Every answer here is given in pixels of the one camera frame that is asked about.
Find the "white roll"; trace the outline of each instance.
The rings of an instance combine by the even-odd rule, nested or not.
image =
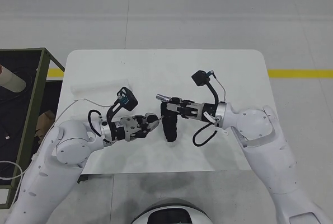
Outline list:
[[[22,92],[26,88],[26,82],[0,65],[0,86],[12,92]]]

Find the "white tabletop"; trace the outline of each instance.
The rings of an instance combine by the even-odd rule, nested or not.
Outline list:
[[[73,100],[84,97],[110,105],[123,86],[133,91],[139,104],[131,113],[122,109],[116,117],[146,112],[160,115],[156,94],[212,103],[208,88],[196,86],[191,79],[197,70],[211,69],[226,88],[226,99],[235,109],[264,105],[276,109],[264,57],[255,50],[76,50],[67,59],[57,115]],[[221,87],[213,79],[211,83],[221,100]],[[86,121],[90,109],[99,109],[104,115],[107,111],[78,102],[60,122],[71,118]],[[232,133],[218,132],[205,146],[195,147],[192,136],[204,123],[179,118],[177,126],[179,136],[173,144],[166,142],[160,125],[145,139],[116,142],[94,152],[83,174],[250,168]],[[212,132],[209,128],[197,141],[203,141]]]

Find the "white cable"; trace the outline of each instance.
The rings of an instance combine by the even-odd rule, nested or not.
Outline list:
[[[222,86],[222,84],[218,81],[217,78],[215,78],[215,80],[220,84],[220,86],[222,87],[223,89],[223,102],[226,102],[226,90],[225,88]]]
[[[54,122],[54,123],[52,124],[52,126],[48,129],[48,131],[47,131],[47,133],[46,133],[45,136],[48,135],[48,133],[50,132],[50,130],[54,127],[54,125],[55,125],[56,122],[59,120],[59,118],[64,114],[64,112],[66,112],[66,111],[67,111],[67,110],[68,110],[73,104],[75,104],[76,102],[81,101],[81,100],[86,100],[86,101],[88,101],[88,102],[91,102],[92,104],[95,104],[95,105],[97,105],[97,106],[101,106],[101,107],[103,107],[103,108],[109,108],[109,107],[112,106],[112,105],[108,105],[108,106],[100,105],[100,104],[97,104],[96,102],[93,102],[93,101],[88,100],[88,99],[78,99],[78,100],[74,100],[74,101],[73,101],[71,104],[69,104],[69,106],[67,106],[67,107],[61,112],[61,114],[55,119],[55,122]],[[31,167],[31,165],[32,165],[32,164],[34,163],[34,161],[36,160],[36,157],[38,156],[39,151],[40,151],[40,149],[42,148],[42,145],[43,145],[43,143],[44,143],[44,140],[45,140],[45,138],[43,138],[43,140],[42,140],[42,142],[41,142],[41,145],[39,146],[37,152],[32,156],[32,162],[29,164],[29,166],[27,167],[27,169],[26,169],[25,171],[23,171],[22,168],[21,168],[21,166],[18,165],[17,163],[15,163],[15,162],[6,161],[6,160],[2,160],[2,161],[0,161],[0,164],[3,164],[3,163],[13,164],[13,165],[17,166],[17,168],[20,170],[20,174],[19,174],[19,175],[17,175],[17,176],[13,176],[13,177],[11,177],[11,178],[4,178],[4,177],[0,176],[0,179],[1,179],[1,180],[13,180],[13,179],[15,179],[15,178],[19,178],[19,177],[21,177],[21,179],[20,179],[20,181],[19,181],[19,183],[18,183],[18,186],[17,186],[17,190],[16,190],[15,197],[13,198],[13,201],[12,201],[12,204],[11,204],[11,208],[12,208],[12,206],[13,206],[13,204],[15,203],[15,200],[16,200],[16,198],[17,198],[17,194],[18,194],[18,191],[19,191],[20,186],[21,186],[21,183],[22,183],[23,175],[24,175],[25,172],[27,172],[27,170]]]

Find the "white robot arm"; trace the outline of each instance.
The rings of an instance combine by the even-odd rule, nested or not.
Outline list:
[[[7,224],[44,224],[53,210],[66,198],[81,175],[89,155],[119,140],[145,138],[159,119],[155,114],[125,116],[112,122],[121,109],[133,110],[138,104],[130,90],[123,87],[108,110],[106,120],[88,122],[67,120],[54,126],[45,136],[37,158],[26,171],[17,202]]]
[[[230,103],[219,102],[217,93],[209,83],[213,71],[196,72],[192,78],[198,86],[207,85],[215,98],[215,104],[197,104],[177,97],[157,95],[161,100],[161,114],[165,137],[176,139],[177,116],[197,119],[223,130],[231,128],[254,173],[266,186],[276,208],[278,224],[331,224],[324,211],[314,204],[301,189],[296,174],[296,160],[290,149],[278,118],[269,106],[260,109],[234,111]],[[216,134],[201,144],[206,144]]]

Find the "floor tape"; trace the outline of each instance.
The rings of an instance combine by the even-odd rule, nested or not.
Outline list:
[[[48,70],[48,79],[63,79],[64,73],[59,68]],[[333,78],[333,70],[293,70],[293,69],[271,69],[268,70],[270,78]]]

